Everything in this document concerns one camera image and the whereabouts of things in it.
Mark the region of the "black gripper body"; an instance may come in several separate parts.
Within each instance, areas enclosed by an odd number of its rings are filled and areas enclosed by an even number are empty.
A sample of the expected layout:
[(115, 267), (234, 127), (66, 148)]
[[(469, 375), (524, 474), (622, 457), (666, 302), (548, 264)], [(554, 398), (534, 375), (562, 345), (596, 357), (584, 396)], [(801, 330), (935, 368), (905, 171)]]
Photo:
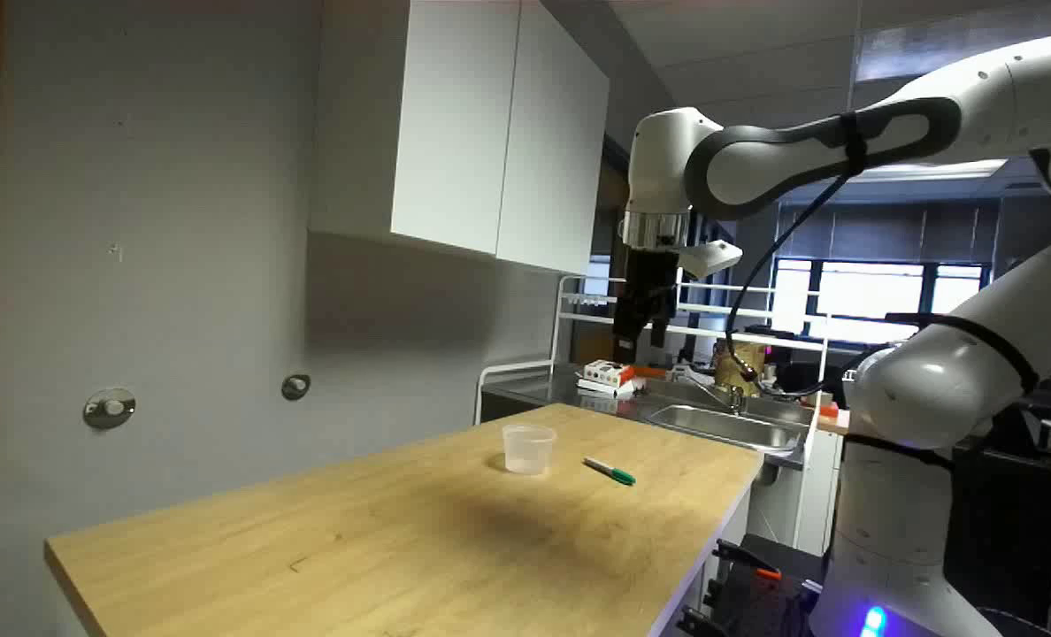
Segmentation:
[(677, 256), (670, 250), (635, 250), (628, 257), (628, 286), (617, 304), (617, 357), (635, 357), (642, 334), (653, 334), (653, 344), (666, 344), (666, 325), (677, 316)]

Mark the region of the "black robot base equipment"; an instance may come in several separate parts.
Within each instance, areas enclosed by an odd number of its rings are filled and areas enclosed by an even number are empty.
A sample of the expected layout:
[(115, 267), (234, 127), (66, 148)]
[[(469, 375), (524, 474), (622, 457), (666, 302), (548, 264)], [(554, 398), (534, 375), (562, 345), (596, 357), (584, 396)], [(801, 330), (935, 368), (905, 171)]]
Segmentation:
[(823, 594), (826, 558), (747, 535), (757, 565), (721, 558), (670, 619), (670, 637), (814, 637), (811, 607)]

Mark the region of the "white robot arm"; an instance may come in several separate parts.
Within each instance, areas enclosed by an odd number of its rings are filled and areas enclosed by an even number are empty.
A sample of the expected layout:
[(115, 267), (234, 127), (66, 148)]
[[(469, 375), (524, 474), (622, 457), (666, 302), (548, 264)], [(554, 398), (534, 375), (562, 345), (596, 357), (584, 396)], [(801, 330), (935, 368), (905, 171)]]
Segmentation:
[[(801, 183), (895, 163), (1028, 157), (1051, 191), (1051, 34), (929, 70), (893, 95), (795, 127), (718, 122), (693, 106), (635, 127), (617, 352), (670, 316), (672, 278), (705, 276), (712, 250), (688, 219), (739, 219)], [(814, 637), (997, 637), (945, 580), (950, 452), (1051, 380), (1051, 244), (845, 380), (845, 457)]]

